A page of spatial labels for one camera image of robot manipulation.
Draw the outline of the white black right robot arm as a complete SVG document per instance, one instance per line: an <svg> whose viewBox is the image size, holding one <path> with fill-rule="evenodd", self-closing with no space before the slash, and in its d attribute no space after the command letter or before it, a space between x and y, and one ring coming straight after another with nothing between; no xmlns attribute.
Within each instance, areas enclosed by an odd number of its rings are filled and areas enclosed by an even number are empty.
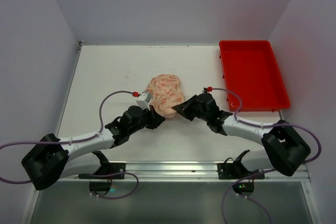
<svg viewBox="0 0 336 224"><path fill-rule="evenodd" d="M173 109L187 120L205 121L214 133L240 137L263 146L259 151L245 150L232 163L224 165L223 170L231 178L243 178L264 169L292 176L311 153L309 145L288 122L243 123L232 113L221 110L210 93L195 95Z"/></svg>

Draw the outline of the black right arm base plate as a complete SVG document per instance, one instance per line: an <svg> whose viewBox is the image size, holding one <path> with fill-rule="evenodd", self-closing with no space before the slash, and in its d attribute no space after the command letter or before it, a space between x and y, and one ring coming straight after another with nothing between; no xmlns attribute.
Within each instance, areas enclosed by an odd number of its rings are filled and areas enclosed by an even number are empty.
<svg viewBox="0 0 336 224"><path fill-rule="evenodd" d="M241 179L250 175L253 175L254 179L264 179L264 174L259 175L259 171L248 171L241 164L234 163L218 163L217 173L219 179Z"/></svg>

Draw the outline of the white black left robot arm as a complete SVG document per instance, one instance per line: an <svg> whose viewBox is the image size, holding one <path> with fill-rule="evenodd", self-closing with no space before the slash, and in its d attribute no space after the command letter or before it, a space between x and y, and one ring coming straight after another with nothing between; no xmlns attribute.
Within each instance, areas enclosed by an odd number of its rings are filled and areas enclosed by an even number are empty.
<svg viewBox="0 0 336 224"><path fill-rule="evenodd" d="M164 121L152 106L143 109L133 105L95 135L44 136L22 159L22 166L36 190L44 190L58 179L72 175L106 175L112 168L103 150L124 144L130 135L144 128L154 130Z"/></svg>

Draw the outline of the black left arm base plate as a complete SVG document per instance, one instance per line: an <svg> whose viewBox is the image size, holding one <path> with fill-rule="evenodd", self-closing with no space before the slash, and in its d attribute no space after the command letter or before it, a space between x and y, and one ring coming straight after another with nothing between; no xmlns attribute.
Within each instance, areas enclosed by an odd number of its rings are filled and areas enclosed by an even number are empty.
<svg viewBox="0 0 336 224"><path fill-rule="evenodd" d="M80 179L124 179L125 163L103 164L93 174L80 174Z"/></svg>

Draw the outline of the floral pink laundry bag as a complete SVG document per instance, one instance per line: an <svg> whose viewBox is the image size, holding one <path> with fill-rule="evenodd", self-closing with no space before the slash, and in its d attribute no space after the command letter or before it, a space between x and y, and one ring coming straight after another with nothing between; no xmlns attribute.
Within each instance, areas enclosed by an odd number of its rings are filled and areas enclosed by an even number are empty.
<svg viewBox="0 0 336 224"><path fill-rule="evenodd" d="M174 74L160 74L153 77L145 90L152 95L150 105L165 118L175 117L177 112L173 107L185 102L181 81Z"/></svg>

